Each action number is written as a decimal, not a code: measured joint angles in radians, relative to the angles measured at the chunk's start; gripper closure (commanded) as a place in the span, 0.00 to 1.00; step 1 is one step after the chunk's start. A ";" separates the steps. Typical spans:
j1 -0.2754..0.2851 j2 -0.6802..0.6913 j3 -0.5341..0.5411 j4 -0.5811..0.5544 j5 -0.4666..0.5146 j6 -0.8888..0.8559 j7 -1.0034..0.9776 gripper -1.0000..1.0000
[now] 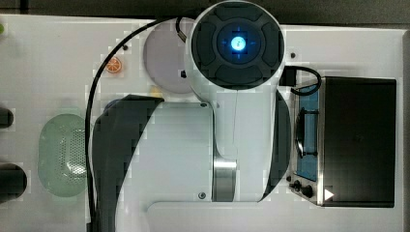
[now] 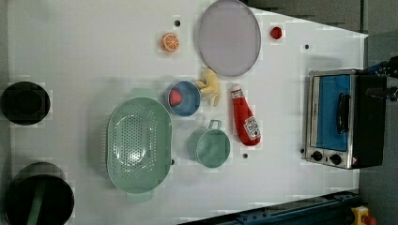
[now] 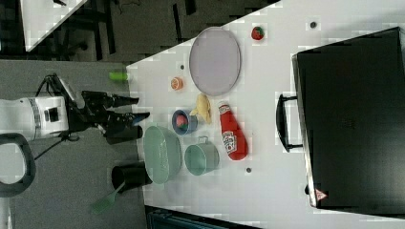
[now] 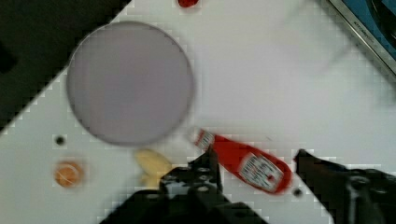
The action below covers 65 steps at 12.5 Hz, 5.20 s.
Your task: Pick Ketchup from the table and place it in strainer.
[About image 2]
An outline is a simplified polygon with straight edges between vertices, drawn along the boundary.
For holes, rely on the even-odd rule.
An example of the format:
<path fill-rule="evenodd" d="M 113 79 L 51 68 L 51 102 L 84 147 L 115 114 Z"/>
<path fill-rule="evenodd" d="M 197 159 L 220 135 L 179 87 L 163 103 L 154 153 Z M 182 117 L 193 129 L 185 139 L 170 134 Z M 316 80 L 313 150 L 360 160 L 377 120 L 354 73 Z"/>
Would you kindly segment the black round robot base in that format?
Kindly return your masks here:
<path fill-rule="evenodd" d="M 49 94 L 34 82 L 16 82 L 1 95 L 1 113 L 17 125 L 31 126 L 42 121 L 50 108 Z"/>

